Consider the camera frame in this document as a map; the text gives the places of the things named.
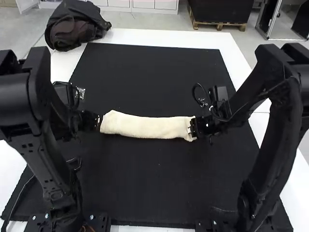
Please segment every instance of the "black box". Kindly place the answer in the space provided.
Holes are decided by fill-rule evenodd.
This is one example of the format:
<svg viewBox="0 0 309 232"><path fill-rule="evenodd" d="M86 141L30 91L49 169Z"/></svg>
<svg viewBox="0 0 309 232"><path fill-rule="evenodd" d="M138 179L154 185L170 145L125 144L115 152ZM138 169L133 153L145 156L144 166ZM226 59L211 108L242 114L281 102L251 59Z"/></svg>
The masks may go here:
<svg viewBox="0 0 309 232"><path fill-rule="evenodd" d="M199 22L247 23L254 0L188 0Z"/></svg>

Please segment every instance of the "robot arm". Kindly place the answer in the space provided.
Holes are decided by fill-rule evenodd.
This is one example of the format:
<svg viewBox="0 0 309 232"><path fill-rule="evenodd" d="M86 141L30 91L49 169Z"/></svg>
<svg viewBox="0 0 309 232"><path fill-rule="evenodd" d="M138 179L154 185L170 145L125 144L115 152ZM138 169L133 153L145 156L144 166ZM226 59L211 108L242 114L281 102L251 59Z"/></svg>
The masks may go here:
<svg viewBox="0 0 309 232"><path fill-rule="evenodd" d="M0 137L22 155L41 184L50 231L57 225L77 232L84 222L81 188L56 140L98 130L99 116L76 110L70 84L55 87L64 91L63 103L50 82L50 63L46 47L31 49L20 62L12 51L0 53Z"/></svg>
<svg viewBox="0 0 309 232"><path fill-rule="evenodd" d="M272 102L266 134L239 194L237 229L241 232L257 231L274 213L299 142L309 128L309 51L291 43L282 49L260 45L255 53L256 67L231 99L225 87L209 89L204 98L195 96L201 86L193 88L195 100L210 114L190 123L193 137L213 136L242 126L265 99Z"/></svg>

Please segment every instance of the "black jacket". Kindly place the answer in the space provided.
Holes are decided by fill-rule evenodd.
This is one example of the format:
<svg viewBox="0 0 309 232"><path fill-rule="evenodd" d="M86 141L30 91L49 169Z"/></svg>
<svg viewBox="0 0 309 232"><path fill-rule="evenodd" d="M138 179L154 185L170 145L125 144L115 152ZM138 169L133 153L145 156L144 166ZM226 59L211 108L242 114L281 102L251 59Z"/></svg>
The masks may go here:
<svg viewBox="0 0 309 232"><path fill-rule="evenodd" d="M101 39L103 31L111 27L92 2L63 0L48 20L45 40L52 49L70 51L82 43Z"/></svg>

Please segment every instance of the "wooden pallet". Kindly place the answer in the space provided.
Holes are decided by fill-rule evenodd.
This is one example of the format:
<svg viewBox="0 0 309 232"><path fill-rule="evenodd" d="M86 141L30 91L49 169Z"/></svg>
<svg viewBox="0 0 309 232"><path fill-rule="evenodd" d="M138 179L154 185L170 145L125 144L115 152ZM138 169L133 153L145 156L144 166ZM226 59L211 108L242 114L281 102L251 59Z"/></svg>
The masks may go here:
<svg viewBox="0 0 309 232"><path fill-rule="evenodd" d="M199 25L216 25L217 26L217 30L222 30L223 26L237 26L239 27L240 31L245 31L246 30L246 23L226 23L226 22L199 22L196 21L194 16L193 16L193 12L191 10L191 7L189 6L189 4L187 5L188 7L188 11L189 11L189 15L190 15L190 19L192 22L192 26L194 30L198 30L198 26Z"/></svg>

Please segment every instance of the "cream cloth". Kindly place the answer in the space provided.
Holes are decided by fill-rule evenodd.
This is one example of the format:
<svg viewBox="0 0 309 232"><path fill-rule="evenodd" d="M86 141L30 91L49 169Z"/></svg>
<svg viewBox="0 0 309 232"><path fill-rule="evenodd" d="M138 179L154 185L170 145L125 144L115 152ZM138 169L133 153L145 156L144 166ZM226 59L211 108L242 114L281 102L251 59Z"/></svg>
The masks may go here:
<svg viewBox="0 0 309 232"><path fill-rule="evenodd" d="M192 142L196 139L188 129L192 118L194 116L139 117L111 110L103 116L100 132L144 139L184 138Z"/></svg>

